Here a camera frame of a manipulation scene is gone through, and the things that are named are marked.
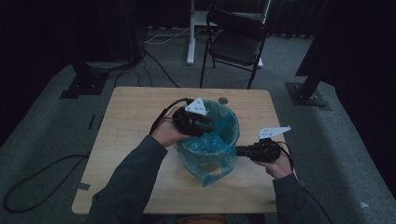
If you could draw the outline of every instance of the gray sleeve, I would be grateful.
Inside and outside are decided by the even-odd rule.
[[[295,175],[274,180],[279,223],[323,223],[317,206],[303,190]]]
[[[92,198],[85,223],[138,223],[167,150],[147,135]]]

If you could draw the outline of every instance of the person's left hand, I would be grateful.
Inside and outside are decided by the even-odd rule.
[[[175,142],[190,137],[189,135],[180,133],[172,121],[172,116],[178,109],[178,106],[174,106],[167,115],[163,116],[163,119],[161,119],[157,128],[151,134],[164,147],[172,146]]]

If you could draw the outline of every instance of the person's right hand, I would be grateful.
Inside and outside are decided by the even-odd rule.
[[[178,109],[178,106],[174,106],[172,110],[163,117],[157,128],[151,134],[151,136],[164,147],[169,147],[177,141],[190,138],[189,135],[180,133],[172,120],[172,116],[177,112]]]
[[[290,167],[289,157],[283,151],[280,152],[279,158],[274,162],[254,161],[254,163],[265,167],[267,174],[271,175],[275,179],[280,179],[293,174]]]

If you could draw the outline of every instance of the black backdrop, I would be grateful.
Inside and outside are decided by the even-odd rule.
[[[296,76],[335,87],[396,197],[395,11],[392,0],[334,0]]]
[[[122,1],[144,3],[142,9],[135,10],[133,14],[141,15],[143,22],[154,28],[190,25],[189,0]],[[196,9],[206,9],[211,1],[196,0]],[[262,0],[247,1],[250,3],[227,0],[227,7],[230,10],[236,8],[254,11],[257,6],[262,5]],[[270,33],[286,34],[289,37],[313,35],[328,2],[329,0],[273,0],[267,21]],[[110,48],[106,34],[115,32],[105,31],[95,0],[0,1],[0,146],[52,76],[70,64],[64,53],[64,29],[57,21],[59,15],[54,16],[50,8],[53,4],[61,6],[76,39],[81,58],[85,61],[114,59],[115,50]],[[125,44],[126,49],[129,47],[129,43]]]

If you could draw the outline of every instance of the blue plastic bag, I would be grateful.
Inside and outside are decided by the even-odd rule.
[[[235,143],[240,135],[238,119],[229,107],[208,100],[204,105],[215,131],[175,144],[184,166],[202,181],[203,187],[233,170],[237,160]]]

